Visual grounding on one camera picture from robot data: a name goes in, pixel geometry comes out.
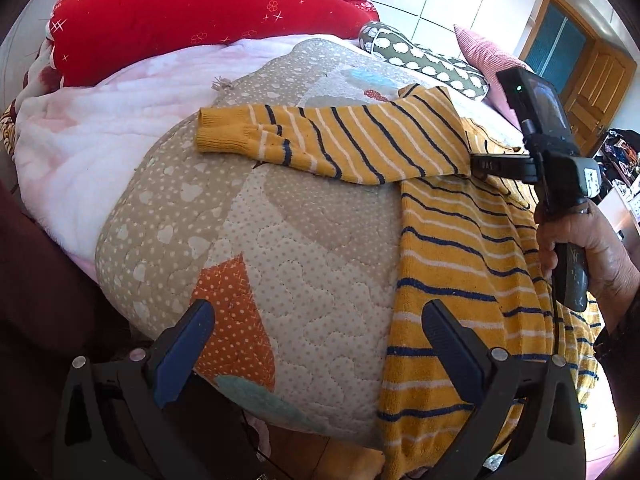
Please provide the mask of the person's right hand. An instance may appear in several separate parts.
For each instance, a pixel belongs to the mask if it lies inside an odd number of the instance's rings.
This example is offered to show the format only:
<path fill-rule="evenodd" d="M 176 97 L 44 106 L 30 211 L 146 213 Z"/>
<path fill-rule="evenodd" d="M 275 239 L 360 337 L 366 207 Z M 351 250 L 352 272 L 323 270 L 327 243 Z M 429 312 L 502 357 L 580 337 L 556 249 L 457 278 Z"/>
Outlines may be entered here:
<path fill-rule="evenodd" d="M 587 200 L 582 206 L 551 217 L 543 204 L 535 210 L 538 254 L 542 273 L 548 278 L 558 265 L 559 244 L 584 248 L 588 266 L 588 290 L 597 300 L 606 329 L 614 332 L 639 289 L 639 270 L 602 211 Z"/>

